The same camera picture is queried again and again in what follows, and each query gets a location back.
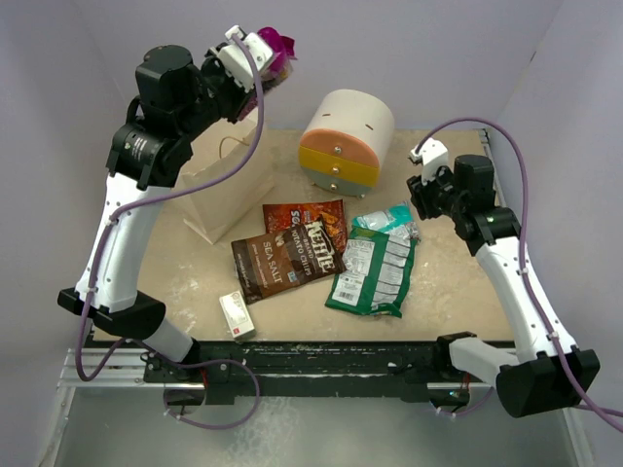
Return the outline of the small white box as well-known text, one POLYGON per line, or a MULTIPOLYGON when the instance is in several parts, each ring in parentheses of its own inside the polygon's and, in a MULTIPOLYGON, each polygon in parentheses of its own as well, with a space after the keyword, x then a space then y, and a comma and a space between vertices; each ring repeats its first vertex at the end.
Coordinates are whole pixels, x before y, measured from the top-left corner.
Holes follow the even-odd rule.
POLYGON ((245 341, 255 336, 256 328, 241 291, 221 296, 219 303, 235 341, 245 341))

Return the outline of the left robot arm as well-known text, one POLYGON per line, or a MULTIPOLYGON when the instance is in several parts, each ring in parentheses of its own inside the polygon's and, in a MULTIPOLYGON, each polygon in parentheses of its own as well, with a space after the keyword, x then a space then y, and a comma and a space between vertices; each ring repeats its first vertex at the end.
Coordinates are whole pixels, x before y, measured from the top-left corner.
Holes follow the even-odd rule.
POLYGON ((235 122, 247 103, 264 102, 261 76, 274 53, 233 40, 208 51, 202 66, 180 46, 152 49, 135 70, 138 95, 114 134, 106 199, 87 266, 57 303, 122 341, 141 341, 166 358, 179 381, 197 376, 194 340, 165 316, 165 304, 137 289, 143 257, 192 143, 213 124, 235 122))

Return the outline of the pastel mini drawer cabinet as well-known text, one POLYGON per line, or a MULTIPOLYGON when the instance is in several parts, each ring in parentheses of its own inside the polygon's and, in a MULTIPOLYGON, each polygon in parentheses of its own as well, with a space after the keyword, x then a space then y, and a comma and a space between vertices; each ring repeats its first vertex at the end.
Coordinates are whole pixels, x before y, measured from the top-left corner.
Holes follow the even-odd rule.
POLYGON ((376 96, 331 91, 300 139, 299 164, 317 187, 365 198, 378 184, 394 129, 392 112, 376 96))

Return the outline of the red chips bag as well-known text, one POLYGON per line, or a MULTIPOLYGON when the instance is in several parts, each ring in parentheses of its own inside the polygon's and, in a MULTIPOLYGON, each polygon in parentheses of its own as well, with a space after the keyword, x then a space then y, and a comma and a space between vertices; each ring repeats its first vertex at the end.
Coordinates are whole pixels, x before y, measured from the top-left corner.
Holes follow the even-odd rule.
POLYGON ((275 233, 297 225, 322 219, 325 230, 337 251, 343 254, 347 247, 348 228, 341 199, 323 202, 264 204, 263 215, 267 233, 275 233))

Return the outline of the white paper bag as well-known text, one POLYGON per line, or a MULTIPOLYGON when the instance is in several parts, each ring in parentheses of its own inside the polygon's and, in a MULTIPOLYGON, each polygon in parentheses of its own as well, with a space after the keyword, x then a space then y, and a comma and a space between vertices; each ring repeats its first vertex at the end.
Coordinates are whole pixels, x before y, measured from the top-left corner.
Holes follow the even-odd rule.
MULTIPOLYGON (((258 112, 231 124, 219 121, 193 143, 193 156, 182 167, 177 191, 203 185, 232 170, 247 154, 257 126, 258 112)), ((248 163, 227 180, 173 201, 184 223, 211 244, 216 243, 249 209, 274 187, 271 158, 258 146, 248 163)))

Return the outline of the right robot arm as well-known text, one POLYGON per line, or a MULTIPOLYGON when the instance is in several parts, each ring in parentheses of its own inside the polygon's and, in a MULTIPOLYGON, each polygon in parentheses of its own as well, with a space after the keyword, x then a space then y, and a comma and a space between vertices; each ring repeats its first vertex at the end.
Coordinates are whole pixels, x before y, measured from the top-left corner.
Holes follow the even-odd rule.
POLYGON ((412 204, 422 219, 445 215, 494 286, 513 332, 509 353, 469 332, 442 336, 433 356, 434 373, 455 380, 467 372, 493 387, 506 412, 523 417, 576 406, 601 365, 592 349, 581 350, 544 295, 527 255, 520 251, 521 227, 514 212, 496 203, 492 162, 463 155, 413 153, 422 167, 408 179, 412 204), (532 290, 524 280, 531 278, 532 290))

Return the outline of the teal snack bag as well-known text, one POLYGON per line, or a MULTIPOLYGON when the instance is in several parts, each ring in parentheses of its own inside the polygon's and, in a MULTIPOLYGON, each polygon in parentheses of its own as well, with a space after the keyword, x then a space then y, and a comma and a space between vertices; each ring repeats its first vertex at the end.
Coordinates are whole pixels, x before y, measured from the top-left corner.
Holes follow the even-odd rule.
POLYGON ((420 240, 420 231, 406 201, 401 201, 387 209, 355 217, 354 227, 420 240))

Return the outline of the purple snack bag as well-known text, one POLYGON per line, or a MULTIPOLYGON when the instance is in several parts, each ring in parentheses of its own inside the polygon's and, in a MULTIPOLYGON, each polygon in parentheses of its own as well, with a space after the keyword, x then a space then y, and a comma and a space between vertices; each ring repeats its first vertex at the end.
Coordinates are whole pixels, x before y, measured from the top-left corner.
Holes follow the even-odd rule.
POLYGON ((296 60, 293 38, 283 36, 272 27, 263 27, 257 34, 272 49, 274 59, 269 67, 262 73, 262 86, 264 93, 268 93, 281 85, 291 75, 293 68, 291 62, 296 60))

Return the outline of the brown Kettle chips bag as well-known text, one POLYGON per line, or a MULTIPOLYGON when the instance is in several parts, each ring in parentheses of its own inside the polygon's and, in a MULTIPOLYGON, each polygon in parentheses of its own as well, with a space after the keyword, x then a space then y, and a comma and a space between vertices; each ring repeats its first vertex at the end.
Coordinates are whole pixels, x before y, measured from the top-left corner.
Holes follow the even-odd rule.
POLYGON ((241 292, 251 305, 346 270, 322 218, 231 243, 241 292))

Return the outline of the green snack bag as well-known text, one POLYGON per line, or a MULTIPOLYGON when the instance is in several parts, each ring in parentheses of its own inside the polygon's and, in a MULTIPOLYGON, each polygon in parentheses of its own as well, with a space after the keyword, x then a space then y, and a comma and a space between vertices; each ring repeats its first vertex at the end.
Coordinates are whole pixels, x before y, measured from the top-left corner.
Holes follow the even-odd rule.
POLYGON ((343 255, 346 270, 335 276, 329 308, 358 316, 402 316, 418 241, 354 227, 343 255))

